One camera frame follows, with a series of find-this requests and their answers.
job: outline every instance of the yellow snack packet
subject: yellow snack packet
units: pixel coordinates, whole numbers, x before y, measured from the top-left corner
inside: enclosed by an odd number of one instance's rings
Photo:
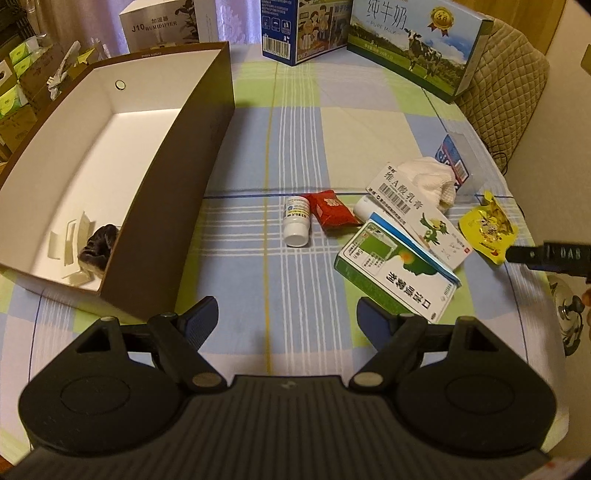
[[[505,252],[517,239],[518,229],[489,191],[480,205],[460,219],[460,231],[472,248],[496,265],[505,261]]]

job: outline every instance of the dark fabric item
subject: dark fabric item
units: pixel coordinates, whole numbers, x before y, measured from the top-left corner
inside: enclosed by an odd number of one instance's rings
[[[119,229],[115,225],[108,224],[100,227],[78,254],[82,268],[102,277],[118,233]]]

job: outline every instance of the cushioned chair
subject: cushioned chair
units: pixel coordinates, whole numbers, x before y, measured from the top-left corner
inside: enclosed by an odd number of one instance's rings
[[[456,103],[505,173],[540,100],[550,65],[523,33],[494,20],[474,78]]]

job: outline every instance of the cow illustration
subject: cow illustration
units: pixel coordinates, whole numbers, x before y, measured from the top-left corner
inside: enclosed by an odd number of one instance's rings
[[[437,67],[441,62],[441,54],[432,47],[427,47],[428,50],[424,53],[425,60],[427,61],[427,74],[434,77],[437,72]]]
[[[421,34],[414,30],[405,28],[404,31],[408,34],[408,59],[410,60],[409,70],[412,70],[418,62],[418,59],[424,56],[426,45],[419,40]]]

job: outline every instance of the checkered tablecloth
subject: checkered tablecloth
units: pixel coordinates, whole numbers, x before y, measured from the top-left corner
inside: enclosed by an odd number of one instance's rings
[[[232,47],[236,112],[207,188],[187,257],[177,311],[205,295],[220,306],[201,353],[235,374],[340,374],[347,382],[374,353],[356,324],[362,293],[333,269],[346,237],[313,219],[308,247],[281,240],[285,197],[333,188],[349,206],[387,162],[432,156],[447,131],[464,134],[492,190],[531,237],[490,155],[455,105],[344,49],[297,67]],[[477,204],[458,199],[454,222]],[[558,415],[547,446],[564,436],[564,356],[545,276],[493,268],[474,253],[443,321],[483,320],[554,388]],[[29,450],[17,402],[28,380],[96,316],[47,300],[0,277],[0,455]]]

